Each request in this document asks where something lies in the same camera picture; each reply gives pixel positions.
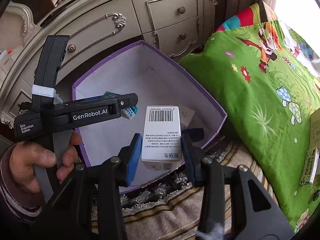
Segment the green blanket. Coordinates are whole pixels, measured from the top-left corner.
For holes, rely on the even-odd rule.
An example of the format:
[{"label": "green blanket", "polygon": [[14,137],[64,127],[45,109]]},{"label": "green blanket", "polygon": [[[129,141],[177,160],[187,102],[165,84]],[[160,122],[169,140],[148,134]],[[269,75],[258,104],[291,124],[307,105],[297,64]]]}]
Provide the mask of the green blanket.
[{"label": "green blanket", "polygon": [[319,176],[313,185],[299,185],[310,114],[320,107],[319,62],[262,1],[218,28],[203,53],[180,61],[225,109],[295,233],[320,200]]}]

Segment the purple box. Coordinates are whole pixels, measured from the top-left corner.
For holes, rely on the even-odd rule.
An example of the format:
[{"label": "purple box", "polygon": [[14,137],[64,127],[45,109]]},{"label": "purple box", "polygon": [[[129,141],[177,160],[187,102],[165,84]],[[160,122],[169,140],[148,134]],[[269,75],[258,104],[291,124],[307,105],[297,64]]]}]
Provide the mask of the purple box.
[{"label": "purple box", "polygon": [[[217,101],[182,67],[145,41],[137,41],[97,63],[73,84],[73,100],[103,95],[136,93],[138,112],[132,120],[117,118],[80,127],[85,164],[94,166],[118,155],[135,133],[143,134],[147,106],[184,105],[194,111],[189,128],[203,128],[205,147],[217,135],[227,114]],[[148,170],[139,161],[132,184],[125,193],[145,186],[168,172]]]}]

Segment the green mushroom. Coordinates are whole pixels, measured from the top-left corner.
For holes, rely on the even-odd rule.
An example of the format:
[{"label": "green mushroom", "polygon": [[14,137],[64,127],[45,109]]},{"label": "green mushroom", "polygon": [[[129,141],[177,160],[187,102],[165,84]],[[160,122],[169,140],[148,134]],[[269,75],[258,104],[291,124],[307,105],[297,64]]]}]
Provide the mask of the green mushroom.
[{"label": "green mushroom", "polygon": [[290,102],[288,104],[288,108],[289,108],[290,112],[292,113],[291,124],[294,125],[294,120],[297,120],[297,122],[299,124],[301,124],[302,123],[302,119],[301,119],[301,113],[300,113],[299,105],[297,103]]}]

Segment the dresser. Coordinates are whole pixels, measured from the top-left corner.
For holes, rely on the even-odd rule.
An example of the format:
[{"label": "dresser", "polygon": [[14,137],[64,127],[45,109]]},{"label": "dresser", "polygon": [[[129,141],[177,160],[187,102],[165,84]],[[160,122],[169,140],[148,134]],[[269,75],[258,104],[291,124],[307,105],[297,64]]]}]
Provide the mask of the dresser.
[{"label": "dresser", "polygon": [[48,35],[70,35],[57,83],[97,53],[139,35],[178,62],[205,44],[217,5],[216,0],[66,0],[35,26],[8,71],[0,89],[1,122],[12,127],[18,104],[31,101]]}]

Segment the white strap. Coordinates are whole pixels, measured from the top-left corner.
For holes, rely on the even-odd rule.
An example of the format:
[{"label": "white strap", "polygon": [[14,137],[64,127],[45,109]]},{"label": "white strap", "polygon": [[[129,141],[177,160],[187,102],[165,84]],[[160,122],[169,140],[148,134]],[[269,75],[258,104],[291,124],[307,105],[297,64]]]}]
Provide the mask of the white strap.
[{"label": "white strap", "polygon": [[33,84],[32,85],[32,94],[38,96],[44,96],[49,98],[56,97],[56,90],[54,88],[48,88],[43,86],[38,86]]}]

